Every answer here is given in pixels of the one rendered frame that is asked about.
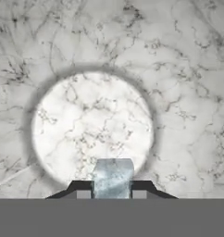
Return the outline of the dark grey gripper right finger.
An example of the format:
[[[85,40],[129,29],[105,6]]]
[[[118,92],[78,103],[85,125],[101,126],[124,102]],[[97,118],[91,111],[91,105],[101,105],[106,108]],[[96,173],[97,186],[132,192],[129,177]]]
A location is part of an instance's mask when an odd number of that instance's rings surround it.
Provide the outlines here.
[[[148,198],[160,197],[160,198],[176,199],[176,196],[157,190],[157,188],[151,181],[133,181],[131,183],[131,190],[146,191]]]

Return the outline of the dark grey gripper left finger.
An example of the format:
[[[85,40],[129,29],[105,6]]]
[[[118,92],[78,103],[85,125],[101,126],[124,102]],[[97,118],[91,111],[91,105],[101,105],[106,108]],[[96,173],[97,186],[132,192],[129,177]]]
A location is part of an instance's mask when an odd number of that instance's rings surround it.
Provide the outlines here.
[[[66,190],[48,196],[48,199],[93,199],[92,181],[72,181]]]

